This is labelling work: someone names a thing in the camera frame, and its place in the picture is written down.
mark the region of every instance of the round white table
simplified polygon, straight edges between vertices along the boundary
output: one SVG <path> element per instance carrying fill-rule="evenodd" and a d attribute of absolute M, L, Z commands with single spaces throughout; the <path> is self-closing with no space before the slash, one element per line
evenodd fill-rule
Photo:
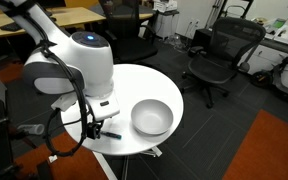
<path fill-rule="evenodd" d="M 114 89 L 120 113 L 104 121 L 103 131 L 122 135 L 114 139 L 101 135 L 100 139 L 86 138 L 83 146 L 106 155 L 131 155 L 149 150 L 164 142 L 177 128 L 183 115 L 183 99 L 177 86 L 164 74 L 140 65 L 114 65 Z M 168 131 L 160 135 L 138 132 L 131 121 L 134 105 L 145 99 L 156 99 L 167 104 L 173 112 L 173 123 Z M 78 103 L 61 113 L 63 123 L 80 118 Z M 81 124 L 65 126 L 75 140 L 80 140 Z"/>

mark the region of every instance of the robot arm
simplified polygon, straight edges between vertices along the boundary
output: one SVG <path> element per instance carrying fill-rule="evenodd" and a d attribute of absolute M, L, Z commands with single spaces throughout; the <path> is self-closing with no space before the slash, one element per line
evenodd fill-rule
<path fill-rule="evenodd" d="M 23 80 L 46 94 L 68 97 L 67 93 L 76 92 L 82 124 L 79 144 L 70 152 L 58 153 L 46 132 L 46 142 L 53 154 L 72 155 L 90 131 L 91 138 L 99 138 L 103 121 L 119 113 L 112 80 L 110 45 L 91 32 L 66 35 L 33 0 L 0 0 L 0 9 L 25 29 L 38 47 L 24 65 Z M 59 111 L 58 108 L 54 110 L 46 130 Z M 87 121 L 88 114 L 92 115 L 92 123 Z"/>

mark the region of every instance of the black office chair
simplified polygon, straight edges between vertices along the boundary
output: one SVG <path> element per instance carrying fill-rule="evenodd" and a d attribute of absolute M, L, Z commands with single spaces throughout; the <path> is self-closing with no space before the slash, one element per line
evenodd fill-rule
<path fill-rule="evenodd" d="M 137 63 L 157 54 L 153 45 L 155 32 L 139 20 L 139 0 L 99 0 L 108 22 L 108 41 L 115 63 Z M 149 30 L 150 38 L 140 38 L 140 27 Z"/>
<path fill-rule="evenodd" d="M 191 73 L 184 72 L 182 77 L 190 76 L 201 82 L 209 97 L 207 107 L 212 108 L 214 102 L 210 87 L 222 90 L 223 96 L 228 96 L 229 91 L 219 85 L 236 76 L 241 57 L 258 45 L 264 36 L 265 29 L 254 22 L 220 18 L 214 23 L 208 48 L 203 51 L 203 48 L 194 47 L 198 54 L 188 65 Z M 182 93 L 190 87 L 181 88 Z"/>

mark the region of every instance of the mesh chair back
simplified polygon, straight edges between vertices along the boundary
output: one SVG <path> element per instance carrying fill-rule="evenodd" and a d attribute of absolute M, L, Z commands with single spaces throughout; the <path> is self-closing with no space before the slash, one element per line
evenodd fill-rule
<path fill-rule="evenodd" d="M 265 33 L 265 29 L 254 22 L 232 17 L 220 18 L 214 23 L 208 53 L 229 61 L 231 67 L 236 69 L 241 57 L 258 45 Z"/>
<path fill-rule="evenodd" d="M 137 37 L 139 34 L 139 0 L 99 0 L 109 30 L 117 38 Z"/>

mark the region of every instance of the white cabinet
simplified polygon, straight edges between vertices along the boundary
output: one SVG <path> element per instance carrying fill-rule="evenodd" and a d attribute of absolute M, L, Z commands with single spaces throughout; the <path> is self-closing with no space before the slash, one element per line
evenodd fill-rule
<path fill-rule="evenodd" d="M 175 13 L 160 13 L 154 25 L 156 35 L 165 39 L 170 35 L 175 34 L 178 18 L 178 11 L 176 11 Z"/>
<path fill-rule="evenodd" d="M 247 56 L 248 53 L 242 57 L 240 63 L 244 62 Z M 274 65 L 281 63 L 281 61 L 287 56 L 287 53 L 259 45 L 248 60 L 250 65 L 248 74 L 252 75 L 261 70 L 271 70 Z M 283 85 L 288 87 L 288 65 L 281 75 L 281 80 Z"/>

